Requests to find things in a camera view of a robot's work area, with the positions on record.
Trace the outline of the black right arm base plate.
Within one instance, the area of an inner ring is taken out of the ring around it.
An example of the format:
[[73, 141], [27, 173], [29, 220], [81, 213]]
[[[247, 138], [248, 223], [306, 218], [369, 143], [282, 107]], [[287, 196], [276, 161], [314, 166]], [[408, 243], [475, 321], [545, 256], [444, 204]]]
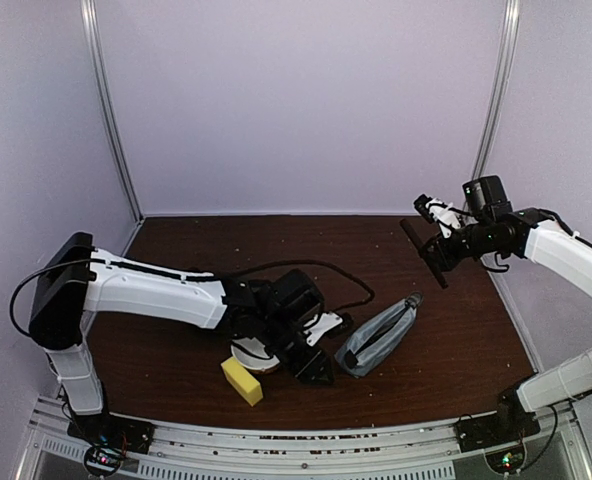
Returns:
[[498, 412], [459, 419], [454, 424], [460, 450], [487, 449], [536, 435], [540, 425], [534, 414], [505, 417]]

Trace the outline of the black comb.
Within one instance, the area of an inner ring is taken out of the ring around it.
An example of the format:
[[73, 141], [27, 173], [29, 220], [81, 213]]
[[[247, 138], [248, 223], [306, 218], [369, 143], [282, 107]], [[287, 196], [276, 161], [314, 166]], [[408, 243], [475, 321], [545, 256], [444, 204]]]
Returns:
[[435, 280], [438, 282], [439, 286], [442, 289], [447, 289], [448, 283], [442, 273], [442, 270], [440, 269], [439, 263], [435, 259], [435, 256], [429, 251], [429, 248], [433, 245], [433, 243], [431, 241], [423, 243], [416, 230], [408, 220], [402, 219], [399, 222], [399, 225], [405, 232], [408, 240], [416, 249], [418, 256], [423, 260]]

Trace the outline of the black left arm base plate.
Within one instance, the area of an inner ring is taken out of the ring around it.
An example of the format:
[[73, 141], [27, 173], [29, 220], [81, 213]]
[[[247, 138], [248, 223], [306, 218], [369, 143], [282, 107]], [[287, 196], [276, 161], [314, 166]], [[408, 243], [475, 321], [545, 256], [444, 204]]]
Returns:
[[75, 415], [69, 422], [67, 434], [119, 453], [147, 454], [153, 440], [152, 423], [110, 413]]

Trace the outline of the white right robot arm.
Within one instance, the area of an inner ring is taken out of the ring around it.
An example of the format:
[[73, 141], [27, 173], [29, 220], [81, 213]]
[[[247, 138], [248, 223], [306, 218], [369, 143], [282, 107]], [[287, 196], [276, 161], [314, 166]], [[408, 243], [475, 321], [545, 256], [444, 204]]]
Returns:
[[498, 254], [529, 263], [511, 275], [505, 295], [545, 369], [513, 388], [516, 403], [490, 417], [493, 438], [509, 441], [526, 426], [527, 413], [592, 394], [592, 245], [551, 210], [480, 213], [467, 226], [437, 200], [421, 210], [440, 228], [419, 255], [441, 285], [465, 259]]

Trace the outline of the yellow sponge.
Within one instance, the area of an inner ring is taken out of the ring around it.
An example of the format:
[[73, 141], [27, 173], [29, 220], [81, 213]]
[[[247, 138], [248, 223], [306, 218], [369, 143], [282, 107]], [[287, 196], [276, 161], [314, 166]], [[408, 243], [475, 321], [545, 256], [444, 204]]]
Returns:
[[260, 382], [233, 356], [221, 363], [222, 372], [228, 383], [250, 406], [263, 399]]

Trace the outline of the grey zip pouch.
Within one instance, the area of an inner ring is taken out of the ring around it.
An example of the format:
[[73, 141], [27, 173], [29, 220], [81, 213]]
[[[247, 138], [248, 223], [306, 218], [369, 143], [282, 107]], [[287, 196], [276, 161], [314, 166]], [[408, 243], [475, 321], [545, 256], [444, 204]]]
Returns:
[[423, 300], [413, 292], [362, 324], [335, 353], [338, 366], [354, 378], [367, 376], [400, 345]]

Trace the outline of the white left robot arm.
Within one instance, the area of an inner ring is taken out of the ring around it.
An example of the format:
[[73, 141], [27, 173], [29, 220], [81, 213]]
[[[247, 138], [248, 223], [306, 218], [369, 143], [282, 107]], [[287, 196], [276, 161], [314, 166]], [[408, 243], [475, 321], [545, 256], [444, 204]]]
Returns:
[[76, 232], [13, 291], [17, 297], [36, 284], [29, 324], [17, 330], [51, 360], [82, 429], [109, 444], [120, 424], [106, 411], [81, 327], [86, 312], [141, 315], [256, 339], [299, 382], [332, 384], [331, 360], [318, 341], [339, 321], [325, 313], [314, 281], [296, 263], [287, 266], [274, 281], [174, 270], [116, 256], [95, 247], [91, 234]]

